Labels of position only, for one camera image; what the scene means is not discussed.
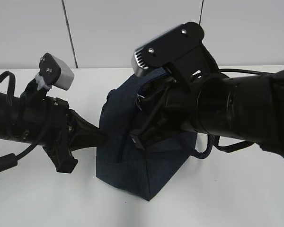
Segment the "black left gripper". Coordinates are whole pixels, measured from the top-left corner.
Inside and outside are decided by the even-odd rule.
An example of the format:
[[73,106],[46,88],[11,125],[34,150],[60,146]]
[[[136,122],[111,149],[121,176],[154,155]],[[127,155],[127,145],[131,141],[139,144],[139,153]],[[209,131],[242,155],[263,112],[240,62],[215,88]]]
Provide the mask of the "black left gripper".
[[78,160],[72,151],[99,147],[107,135],[69,109],[60,98],[47,96],[47,90],[37,90],[31,80],[19,97],[18,141],[42,145],[58,173],[72,173]]

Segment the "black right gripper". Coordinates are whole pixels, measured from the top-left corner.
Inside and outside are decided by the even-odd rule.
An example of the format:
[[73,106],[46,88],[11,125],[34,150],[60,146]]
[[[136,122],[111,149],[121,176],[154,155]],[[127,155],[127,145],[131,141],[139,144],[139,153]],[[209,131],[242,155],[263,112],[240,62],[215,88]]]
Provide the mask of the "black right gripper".
[[227,134],[227,95],[217,63],[202,45],[163,48],[139,47],[133,54],[133,69],[143,77],[163,69],[165,77],[151,81],[143,95],[142,108],[149,111],[143,125],[131,131],[135,146],[150,145],[185,131]]

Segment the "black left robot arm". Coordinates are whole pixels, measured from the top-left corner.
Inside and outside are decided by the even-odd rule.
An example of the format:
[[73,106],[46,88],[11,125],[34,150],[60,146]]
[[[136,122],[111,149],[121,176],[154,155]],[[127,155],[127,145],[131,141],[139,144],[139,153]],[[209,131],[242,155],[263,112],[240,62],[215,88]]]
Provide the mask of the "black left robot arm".
[[0,139],[27,143],[29,147],[16,155],[0,157],[0,172],[17,166],[18,161],[36,146],[42,146],[59,173],[70,174],[78,161],[73,151],[99,147],[107,135],[69,108],[67,101],[35,90],[32,83],[12,105],[0,93]]

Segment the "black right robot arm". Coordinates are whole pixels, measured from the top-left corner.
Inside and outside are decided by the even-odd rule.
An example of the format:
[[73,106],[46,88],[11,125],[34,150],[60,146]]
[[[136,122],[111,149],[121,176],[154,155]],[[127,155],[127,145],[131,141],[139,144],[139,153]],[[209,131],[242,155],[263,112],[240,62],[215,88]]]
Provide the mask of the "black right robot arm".
[[134,51],[136,76],[163,69],[142,95],[148,117],[130,135],[137,148],[190,131],[208,136],[207,151],[231,153],[253,144],[284,158],[284,70],[230,78],[202,44]]

